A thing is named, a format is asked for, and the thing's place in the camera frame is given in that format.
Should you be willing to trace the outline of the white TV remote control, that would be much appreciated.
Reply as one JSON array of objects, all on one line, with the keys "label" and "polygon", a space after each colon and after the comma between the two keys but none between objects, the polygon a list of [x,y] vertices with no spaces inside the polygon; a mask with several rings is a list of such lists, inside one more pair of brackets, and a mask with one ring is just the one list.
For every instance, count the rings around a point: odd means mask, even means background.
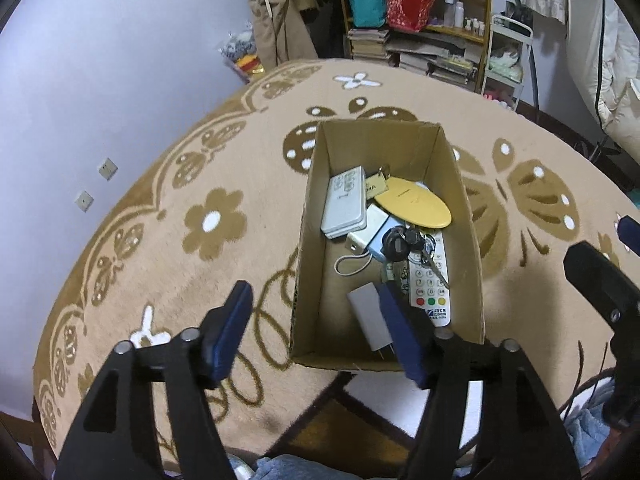
[{"label": "white TV remote control", "polygon": [[423,231],[424,246],[408,257],[409,304],[422,309],[436,327],[451,322],[451,299],[444,237]]}]

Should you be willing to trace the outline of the white charger adapter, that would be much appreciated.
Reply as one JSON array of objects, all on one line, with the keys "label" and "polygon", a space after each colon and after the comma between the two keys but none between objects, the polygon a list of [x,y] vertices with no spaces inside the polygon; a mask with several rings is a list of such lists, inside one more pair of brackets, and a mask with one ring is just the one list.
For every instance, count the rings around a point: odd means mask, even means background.
[{"label": "white charger adapter", "polygon": [[384,348],[390,348],[391,352],[395,352],[375,284],[367,283],[352,290],[347,294],[347,299],[370,349],[381,352]]}]

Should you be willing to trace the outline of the key bunch with charms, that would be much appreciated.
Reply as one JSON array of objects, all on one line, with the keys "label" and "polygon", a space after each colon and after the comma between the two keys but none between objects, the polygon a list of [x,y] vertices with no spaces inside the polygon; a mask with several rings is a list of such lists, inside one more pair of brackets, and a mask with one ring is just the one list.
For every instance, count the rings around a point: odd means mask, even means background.
[{"label": "key bunch with charms", "polygon": [[436,240],[431,233],[423,232],[413,226],[396,226],[382,238],[382,252],[387,261],[399,262],[409,259],[413,252],[418,254],[416,262],[430,268],[439,281],[449,288],[448,280],[435,262]]}]

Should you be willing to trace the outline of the light blue power bank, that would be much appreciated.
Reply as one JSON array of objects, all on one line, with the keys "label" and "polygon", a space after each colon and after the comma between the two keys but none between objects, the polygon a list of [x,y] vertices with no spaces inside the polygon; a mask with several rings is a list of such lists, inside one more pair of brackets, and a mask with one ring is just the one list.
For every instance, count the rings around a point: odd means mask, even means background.
[{"label": "light blue power bank", "polygon": [[354,255],[370,254],[376,261],[384,263],[386,258],[382,252],[382,238],[396,226],[401,226],[401,222],[393,216],[375,220],[362,230],[348,233],[345,246]]}]

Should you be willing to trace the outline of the cardboard box yellow print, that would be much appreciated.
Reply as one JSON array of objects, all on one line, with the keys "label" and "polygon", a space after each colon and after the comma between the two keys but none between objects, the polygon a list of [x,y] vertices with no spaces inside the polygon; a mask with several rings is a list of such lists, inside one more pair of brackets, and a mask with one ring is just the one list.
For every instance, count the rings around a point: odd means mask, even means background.
[{"label": "cardboard box yellow print", "polygon": [[480,252],[440,125],[329,120],[314,139],[291,322],[291,359],[398,370],[408,318],[485,338]]}]

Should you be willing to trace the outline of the white slim remote control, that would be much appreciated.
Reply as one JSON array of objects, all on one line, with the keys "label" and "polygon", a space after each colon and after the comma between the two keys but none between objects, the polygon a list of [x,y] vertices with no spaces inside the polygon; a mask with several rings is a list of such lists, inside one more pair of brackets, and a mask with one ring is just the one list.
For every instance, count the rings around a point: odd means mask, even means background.
[{"label": "white slim remote control", "polygon": [[365,178],[363,166],[357,166],[329,180],[320,226],[321,232],[328,240],[366,227]]}]

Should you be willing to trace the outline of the beige butterfly pattern rug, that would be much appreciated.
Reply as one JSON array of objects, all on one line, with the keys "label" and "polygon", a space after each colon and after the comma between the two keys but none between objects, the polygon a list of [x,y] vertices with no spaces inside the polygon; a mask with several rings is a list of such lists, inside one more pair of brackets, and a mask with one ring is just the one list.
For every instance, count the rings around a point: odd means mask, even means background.
[{"label": "beige butterfly pattern rug", "polygon": [[437,122],[454,150],[483,269],[489,340],[516,339],[563,404],[612,356],[608,326],[565,281],[585,240],[630,278],[616,235],[637,208],[550,132],[475,93],[352,61],[293,62],[228,99],[128,191],[52,308],[35,398],[54,452],[114,344],[156,344],[198,325],[236,281],[255,310],[232,375],[208,397],[222,442],[291,453],[363,477],[398,471],[424,394],[394,373],[341,375],[288,357],[306,180],[320,124]]}]

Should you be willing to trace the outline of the grey blue trouser leg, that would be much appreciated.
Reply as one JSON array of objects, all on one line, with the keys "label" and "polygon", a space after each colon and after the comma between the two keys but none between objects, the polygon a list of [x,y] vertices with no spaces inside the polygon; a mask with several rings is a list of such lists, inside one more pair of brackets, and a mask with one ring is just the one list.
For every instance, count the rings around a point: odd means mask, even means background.
[{"label": "grey blue trouser leg", "polygon": [[600,465],[617,443],[616,434],[611,434],[611,428],[602,415],[614,387],[613,378],[604,378],[579,393],[564,420],[578,466],[582,469]]}]

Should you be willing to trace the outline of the cream bedding duvet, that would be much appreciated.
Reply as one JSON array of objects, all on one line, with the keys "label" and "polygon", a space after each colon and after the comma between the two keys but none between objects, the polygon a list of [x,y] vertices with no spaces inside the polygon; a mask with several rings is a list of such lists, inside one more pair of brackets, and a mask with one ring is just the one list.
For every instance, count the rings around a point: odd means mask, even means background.
[{"label": "cream bedding duvet", "polygon": [[567,0],[570,76],[604,133],[639,157],[639,39],[614,0]]}]

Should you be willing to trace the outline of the white rolling cart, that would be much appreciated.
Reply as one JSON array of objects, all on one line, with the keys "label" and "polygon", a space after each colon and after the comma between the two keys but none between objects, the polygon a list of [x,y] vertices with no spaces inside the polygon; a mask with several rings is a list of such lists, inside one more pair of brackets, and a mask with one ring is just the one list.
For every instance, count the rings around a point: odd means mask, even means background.
[{"label": "white rolling cart", "polygon": [[503,14],[491,15],[486,64],[480,93],[516,110],[525,86],[533,29]]}]

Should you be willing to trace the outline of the wooden shelf with books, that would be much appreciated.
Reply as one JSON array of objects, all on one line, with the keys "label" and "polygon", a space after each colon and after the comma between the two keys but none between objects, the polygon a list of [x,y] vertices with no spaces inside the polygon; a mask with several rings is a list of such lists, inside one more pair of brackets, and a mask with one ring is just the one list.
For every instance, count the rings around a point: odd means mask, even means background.
[{"label": "wooden shelf with books", "polygon": [[341,0],[345,55],[480,92],[491,0]]}]

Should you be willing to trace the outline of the beige hanging trousers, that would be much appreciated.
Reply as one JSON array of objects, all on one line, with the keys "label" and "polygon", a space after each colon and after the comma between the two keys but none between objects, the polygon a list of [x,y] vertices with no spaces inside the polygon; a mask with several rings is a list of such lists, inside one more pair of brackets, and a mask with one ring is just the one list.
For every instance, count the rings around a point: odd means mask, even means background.
[{"label": "beige hanging trousers", "polygon": [[257,55],[266,72],[295,60],[315,60],[318,53],[303,20],[317,11],[316,0],[248,0]]}]

